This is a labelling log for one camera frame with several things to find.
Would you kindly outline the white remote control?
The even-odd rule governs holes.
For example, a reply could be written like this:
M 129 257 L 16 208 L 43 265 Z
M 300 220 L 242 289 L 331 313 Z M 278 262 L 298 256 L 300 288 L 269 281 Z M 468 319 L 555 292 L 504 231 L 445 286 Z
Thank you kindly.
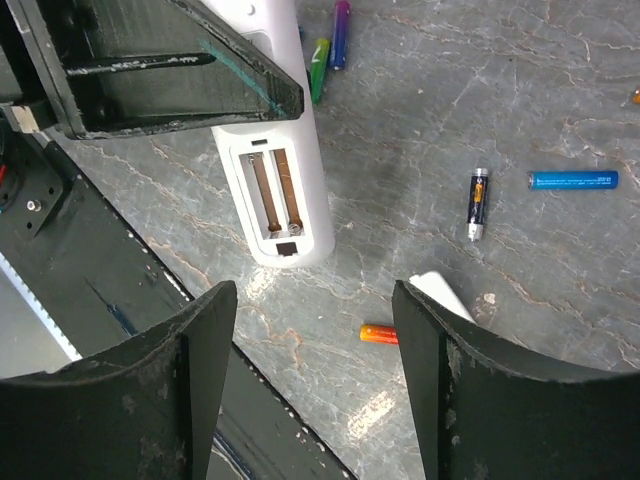
M 294 4 L 205 5 L 303 89 L 303 112 L 295 120 L 212 130 L 251 254 L 273 268 L 319 263 L 335 240 Z

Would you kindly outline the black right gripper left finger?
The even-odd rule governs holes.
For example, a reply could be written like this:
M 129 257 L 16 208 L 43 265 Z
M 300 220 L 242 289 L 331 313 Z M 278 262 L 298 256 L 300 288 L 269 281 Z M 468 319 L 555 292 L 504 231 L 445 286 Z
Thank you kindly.
M 205 478 L 236 309 L 223 281 L 108 350 L 2 380 L 2 478 Z

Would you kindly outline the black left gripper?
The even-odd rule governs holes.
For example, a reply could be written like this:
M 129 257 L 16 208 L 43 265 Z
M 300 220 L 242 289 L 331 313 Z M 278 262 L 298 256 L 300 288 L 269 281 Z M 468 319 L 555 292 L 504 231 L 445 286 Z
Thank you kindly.
M 78 169 L 46 131 L 86 133 L 71 69 L 88 59 L 78 1 L 1 4 L 1 237 L 61 240 L 73 231 Z

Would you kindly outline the white battery cover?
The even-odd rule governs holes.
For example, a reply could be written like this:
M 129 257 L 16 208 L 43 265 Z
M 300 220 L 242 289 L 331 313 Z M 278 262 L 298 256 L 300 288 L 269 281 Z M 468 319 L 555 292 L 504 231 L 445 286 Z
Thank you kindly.
M 413 275 L 409 278 L 409 283 L 450 312 L 475 324 L 469 311 L 439 272 Z

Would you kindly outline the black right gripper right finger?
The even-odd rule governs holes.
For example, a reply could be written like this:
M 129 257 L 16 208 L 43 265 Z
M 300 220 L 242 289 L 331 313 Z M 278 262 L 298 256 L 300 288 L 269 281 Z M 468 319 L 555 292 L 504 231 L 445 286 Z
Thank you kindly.
M 639 375 L 524 348 L 406 281 L 392 298 L 429 479 L 635 479 Z

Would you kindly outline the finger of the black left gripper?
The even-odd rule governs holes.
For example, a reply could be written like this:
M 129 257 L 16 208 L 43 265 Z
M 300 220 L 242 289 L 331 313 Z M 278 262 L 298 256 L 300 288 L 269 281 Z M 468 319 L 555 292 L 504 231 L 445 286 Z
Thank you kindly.
M 22 1 L 24 42 L 71 139 L 282 120 L 303 85 L 198 1 Z

